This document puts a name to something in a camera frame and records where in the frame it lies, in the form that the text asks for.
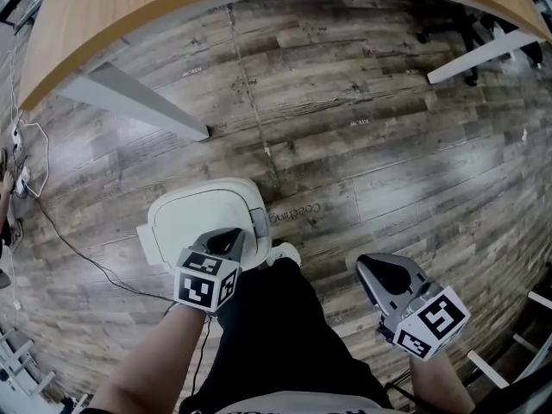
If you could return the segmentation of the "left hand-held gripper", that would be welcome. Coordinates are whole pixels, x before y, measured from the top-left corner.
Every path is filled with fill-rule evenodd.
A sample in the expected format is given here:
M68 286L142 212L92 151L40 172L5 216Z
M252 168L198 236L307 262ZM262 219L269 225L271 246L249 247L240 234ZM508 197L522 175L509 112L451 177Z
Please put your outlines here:
M175 267L174 300L216 314L234 295L244 241L242 229L224 228L201 234L183 249Z

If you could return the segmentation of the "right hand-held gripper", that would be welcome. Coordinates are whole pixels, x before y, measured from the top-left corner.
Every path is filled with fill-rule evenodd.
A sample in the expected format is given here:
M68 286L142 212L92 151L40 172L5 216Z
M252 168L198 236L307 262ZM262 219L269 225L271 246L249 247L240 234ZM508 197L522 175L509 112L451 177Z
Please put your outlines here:
M362 254L355 269L371 304L380 311L378 332L421 361L438 354L470 318L452 287L439 285L410 258Z

